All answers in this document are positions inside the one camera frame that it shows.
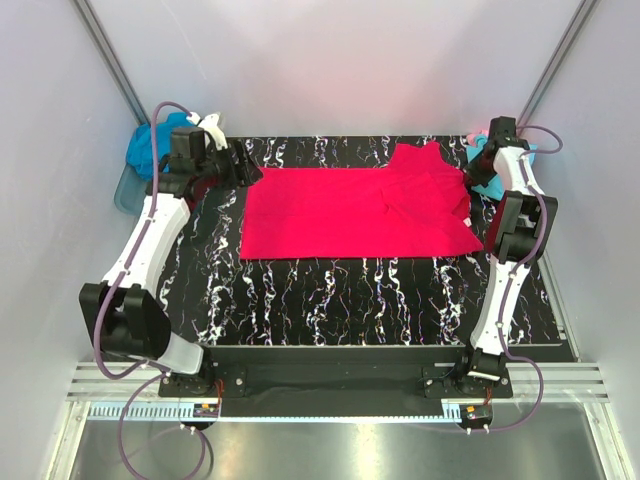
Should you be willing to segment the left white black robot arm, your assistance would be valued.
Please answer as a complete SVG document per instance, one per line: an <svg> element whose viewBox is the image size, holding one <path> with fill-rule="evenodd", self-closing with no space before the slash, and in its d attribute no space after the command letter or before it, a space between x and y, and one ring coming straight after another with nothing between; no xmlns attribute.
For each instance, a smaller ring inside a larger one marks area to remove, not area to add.
<svg viewBox="0 0 640 480"><path fill-rule="evenodd" d="M167 257L194 209L212 188L249 187L262 177L239 141L214 124L179 127L148 182L142 212L124 250L98 283L86 283L79 303L95 359L117 355L181 374L196 396L215 386L201 346L173 332L156 298Z"/></svg>

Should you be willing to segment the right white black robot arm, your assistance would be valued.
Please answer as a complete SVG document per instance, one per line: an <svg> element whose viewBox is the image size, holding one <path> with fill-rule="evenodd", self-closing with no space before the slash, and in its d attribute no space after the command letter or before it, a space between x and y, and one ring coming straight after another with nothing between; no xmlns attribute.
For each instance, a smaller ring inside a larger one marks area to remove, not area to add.
<svg viewBox="0 0 640 480"><path fill-rule="evenodd" d="M507 379L507 362L515 359L507 346L510 323L557 213L558 200L545 195L535 179L534 153L519 136L516 120L499 116L490 122L482 151L463 169L466 185L486 186L499 178L504 190L485 239L490 273L482 309L452 374L454 388L466 396L483 396Z"/></svg>

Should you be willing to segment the red t shirt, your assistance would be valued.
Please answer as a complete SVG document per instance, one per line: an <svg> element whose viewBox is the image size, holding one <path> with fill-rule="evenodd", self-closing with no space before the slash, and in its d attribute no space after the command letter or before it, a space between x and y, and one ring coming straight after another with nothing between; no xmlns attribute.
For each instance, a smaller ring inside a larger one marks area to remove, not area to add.
<svg viewBox="0 0 640 480"><path fill-rule="evenodd" d="M243 260L475 253L470 195L440 146L399 144L382 168L264 168L248 190Z"/></svg>

